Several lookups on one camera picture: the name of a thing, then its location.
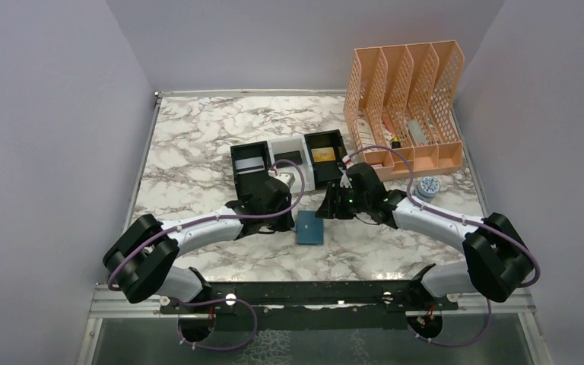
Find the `blue card holder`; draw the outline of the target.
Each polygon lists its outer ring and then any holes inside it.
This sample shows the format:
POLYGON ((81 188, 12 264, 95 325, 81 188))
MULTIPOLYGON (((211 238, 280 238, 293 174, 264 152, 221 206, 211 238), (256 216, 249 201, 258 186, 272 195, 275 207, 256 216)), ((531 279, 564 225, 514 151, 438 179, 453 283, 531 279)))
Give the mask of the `blue card holder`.
POLYGON ((324 243, 323 219, 317 217, 315 211, 297 212, 296 241, 303 246, 321 246, 324 243))

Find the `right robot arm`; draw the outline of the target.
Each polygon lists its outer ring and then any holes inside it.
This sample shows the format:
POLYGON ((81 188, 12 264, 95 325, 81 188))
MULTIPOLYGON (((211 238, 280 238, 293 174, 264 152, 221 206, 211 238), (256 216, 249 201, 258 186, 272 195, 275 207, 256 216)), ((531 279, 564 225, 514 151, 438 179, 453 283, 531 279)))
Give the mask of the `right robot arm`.
POLYGON ((461 252, 465 259, 428 265, 409 282, 408 299, 427 309, 448 294, 480 293, 505 302, 513 291, 536 279, 539 267, 511 222, 503 215, 465 217, 388 190, 366 163, 349 167, 338 182, 329 183, 316 212, 321 219, 351 220, 368 214, 376 224, 429 236, 461 252))

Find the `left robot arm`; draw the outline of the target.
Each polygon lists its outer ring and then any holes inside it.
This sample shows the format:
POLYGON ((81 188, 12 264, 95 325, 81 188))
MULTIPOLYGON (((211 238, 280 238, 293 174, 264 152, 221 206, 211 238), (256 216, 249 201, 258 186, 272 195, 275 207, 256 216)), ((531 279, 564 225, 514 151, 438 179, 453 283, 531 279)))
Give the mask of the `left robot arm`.
POLYGON ((121 291, 130 303, 152 295, 179 300, 190 312, 208 305, 210 285, 199 270, 178 268, 175 260, 207 245, 240 240, 261 231, 292 228, 291 173, 268 177, 246 200, 234 200, 216 211, 180 221, 160 222, 140 216, 103 257, 108 288, 121 291))

